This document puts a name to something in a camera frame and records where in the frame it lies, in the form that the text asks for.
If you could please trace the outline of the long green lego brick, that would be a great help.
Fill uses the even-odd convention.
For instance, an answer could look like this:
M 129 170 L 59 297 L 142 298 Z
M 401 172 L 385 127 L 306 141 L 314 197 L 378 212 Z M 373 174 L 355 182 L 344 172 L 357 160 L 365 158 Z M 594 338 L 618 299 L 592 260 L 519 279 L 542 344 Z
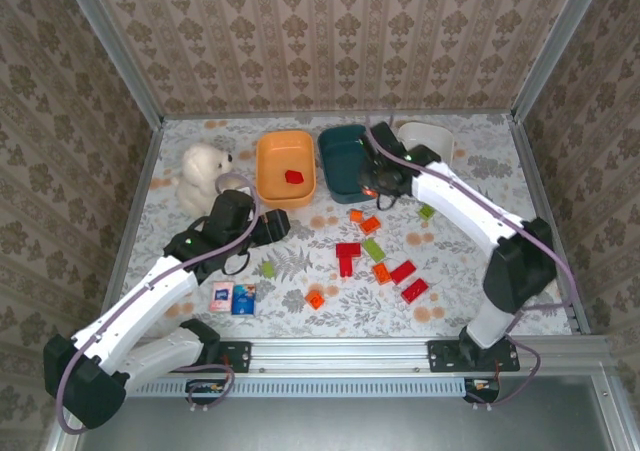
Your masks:
M 385 252 L 373 238 L 364 240 L 362 242 L 362 248 L 375 263 L 379 263 L 386 258 Z

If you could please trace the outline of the orange plastic bin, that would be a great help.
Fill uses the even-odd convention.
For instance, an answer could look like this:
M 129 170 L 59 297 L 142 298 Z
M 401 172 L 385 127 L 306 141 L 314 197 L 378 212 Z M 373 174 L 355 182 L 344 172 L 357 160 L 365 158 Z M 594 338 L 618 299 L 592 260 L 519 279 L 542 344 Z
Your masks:
M 303 173 L 301 185 L 285 182 L 286 170 Z M 266 133 L 256 145 L 256 189 L 271 208 L 285 210 L 311 204 L 316 190 L 315 148 L 311 135 L 303 130 Z

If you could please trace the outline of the white plastic bin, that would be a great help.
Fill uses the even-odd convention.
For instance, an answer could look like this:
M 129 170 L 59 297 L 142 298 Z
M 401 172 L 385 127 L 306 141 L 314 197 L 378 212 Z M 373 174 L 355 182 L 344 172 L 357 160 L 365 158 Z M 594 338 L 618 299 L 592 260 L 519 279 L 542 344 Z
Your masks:
M 437 153 L 442 162 L 452 164 L 454 136 L 442 126 L 416 121 L 406 122 L 398 128 L 397 137 L 407 149 L 424 145 Z

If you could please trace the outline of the teal plastic bin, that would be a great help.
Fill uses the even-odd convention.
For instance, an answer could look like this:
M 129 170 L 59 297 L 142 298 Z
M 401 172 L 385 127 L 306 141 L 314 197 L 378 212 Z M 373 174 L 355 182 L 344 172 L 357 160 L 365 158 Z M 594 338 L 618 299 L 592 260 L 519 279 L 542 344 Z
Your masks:
M 366 157 L 360 139 L 363 125 L 328 128 L 318 137 L 318 148 L 326 186 L 338 204 L 355 204 L 373 199 L 358 184 L 360 166 Z

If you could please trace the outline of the pink tissue pack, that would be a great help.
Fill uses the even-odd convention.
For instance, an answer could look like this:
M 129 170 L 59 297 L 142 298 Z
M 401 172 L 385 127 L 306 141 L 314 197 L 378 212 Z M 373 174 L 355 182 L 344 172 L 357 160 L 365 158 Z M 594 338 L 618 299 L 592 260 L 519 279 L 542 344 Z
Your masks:
M 212 313 L 230 313 L 233 288 L 233 282 L 214 282 L 209 311 Z

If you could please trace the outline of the blue tissue pack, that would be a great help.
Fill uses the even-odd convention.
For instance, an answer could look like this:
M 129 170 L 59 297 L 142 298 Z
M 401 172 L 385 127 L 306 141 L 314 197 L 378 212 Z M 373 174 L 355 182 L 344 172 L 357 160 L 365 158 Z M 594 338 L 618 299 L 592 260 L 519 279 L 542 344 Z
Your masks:
M 255 314 L 256 286 L 237 284 L 233 287 L 231 314 L 235 316 Z

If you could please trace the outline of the white teddy bear plush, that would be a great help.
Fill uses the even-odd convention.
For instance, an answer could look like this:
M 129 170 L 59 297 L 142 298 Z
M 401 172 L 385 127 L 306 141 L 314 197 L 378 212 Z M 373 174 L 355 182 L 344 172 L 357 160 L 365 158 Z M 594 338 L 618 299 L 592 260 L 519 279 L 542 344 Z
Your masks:
M 182 211 L 193 219 L 210 214 L 219 194 L 216 180 L 233 171 L 233 158 L 206 142 L 190 145 L 182 156 L 180 174 L 172 179 Z

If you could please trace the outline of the grey metal panel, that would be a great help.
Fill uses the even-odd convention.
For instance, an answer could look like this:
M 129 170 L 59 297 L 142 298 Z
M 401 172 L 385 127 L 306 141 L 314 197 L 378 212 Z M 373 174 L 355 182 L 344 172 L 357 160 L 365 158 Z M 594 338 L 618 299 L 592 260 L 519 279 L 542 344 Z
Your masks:
M 237 398 L 209 411 L 133 399 L 46 451 L 640 451 L 617 389 L 539 377 L 501 406 L 461 398 Z

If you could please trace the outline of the aluminium table side rail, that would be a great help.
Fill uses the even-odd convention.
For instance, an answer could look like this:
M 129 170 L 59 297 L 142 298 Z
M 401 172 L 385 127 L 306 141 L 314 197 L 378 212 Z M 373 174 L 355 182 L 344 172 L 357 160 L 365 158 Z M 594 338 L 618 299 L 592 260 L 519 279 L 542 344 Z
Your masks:
M 507 122 L 536 214 L 548 222 L 552 232 L 554 251 L 566 267 L 564 269 L 562 266 L 557 266 L 557 282 L 571 329 L 581 335 L 590 335 L 591 328 L 581 302 L 577 280 L 570 269 L 526 130 L 524 125 L 510 114 L 507 115 Z
M 153 177 L 155 163 L 159 156 L 163 139 L 163 124 L 153 130 L 149 148 L 138 180 L 129 210 L 126 226 L 114 261 L 111 277 L 106 289 L 100 314 L 107 312 L 120 298 L 127 274 L 128 264 L 134 247 L 137 230 L 144 210 L 146 196 Z

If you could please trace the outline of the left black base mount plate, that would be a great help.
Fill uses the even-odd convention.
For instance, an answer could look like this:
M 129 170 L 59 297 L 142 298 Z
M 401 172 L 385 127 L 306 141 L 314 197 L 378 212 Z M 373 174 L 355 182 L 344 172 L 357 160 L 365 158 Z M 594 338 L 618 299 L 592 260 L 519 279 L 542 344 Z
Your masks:
M 235 373 L 248 373 L 251 359 L 251 342 L 221 341 L 215 363 L 229 366 Z

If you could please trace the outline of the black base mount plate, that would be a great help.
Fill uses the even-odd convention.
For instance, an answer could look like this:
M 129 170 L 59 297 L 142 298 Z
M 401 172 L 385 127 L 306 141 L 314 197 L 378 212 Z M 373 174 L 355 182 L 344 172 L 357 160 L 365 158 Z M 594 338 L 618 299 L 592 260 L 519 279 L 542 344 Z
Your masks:
M 520 370 L 516 348 L 506 339 L 488 349 L 473 345 L 470 351 L 464 351 L 458 340 L 431 340 L 427 343 L 427 350 L 430 371 L 433 373 Z
M 251 359 L 251 342 L 221 341 L 215 363 L 229 366 L 235 373 L 248 373 Z

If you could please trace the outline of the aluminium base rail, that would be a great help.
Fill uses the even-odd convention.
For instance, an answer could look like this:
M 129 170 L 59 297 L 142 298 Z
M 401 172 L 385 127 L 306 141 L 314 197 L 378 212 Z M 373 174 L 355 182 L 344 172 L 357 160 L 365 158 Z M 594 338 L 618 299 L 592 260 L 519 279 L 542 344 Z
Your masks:
M 248 371 L 242 378 L 424 376 L 433 361 L 430 337 L 291 338 L 251 340 Z M 515 337 L 520 370 L 536 363 L 540 376 L 591 375 L 615 368 L 602 336 L 555 335 Z

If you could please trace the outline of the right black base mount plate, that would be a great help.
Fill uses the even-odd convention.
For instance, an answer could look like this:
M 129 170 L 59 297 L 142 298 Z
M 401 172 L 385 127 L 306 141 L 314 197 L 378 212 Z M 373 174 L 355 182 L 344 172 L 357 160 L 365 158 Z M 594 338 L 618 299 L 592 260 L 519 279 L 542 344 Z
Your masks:
M 464 351 L 458 340 L 431 340 L 427 343 L 427 350 L 430 371 L 433 373 L 520 370 L 516 348 L 506 339 L 488 349 L 473 345 L 470 351 Z

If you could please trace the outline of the aluminium frame post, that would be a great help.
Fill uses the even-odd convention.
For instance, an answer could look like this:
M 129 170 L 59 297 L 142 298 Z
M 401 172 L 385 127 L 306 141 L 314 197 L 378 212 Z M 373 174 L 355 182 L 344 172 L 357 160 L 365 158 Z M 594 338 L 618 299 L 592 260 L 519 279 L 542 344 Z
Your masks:
M 565 1 L 511 108 L 516 122 L 526 119 L 592 1 Z
M 159 130 L 162 126 L 163 112 L 145 83 L 132 53 L 128 50 L 121 33 L 116 29 L 115 20 L 103 1 L 76 1 L 151 129 Z

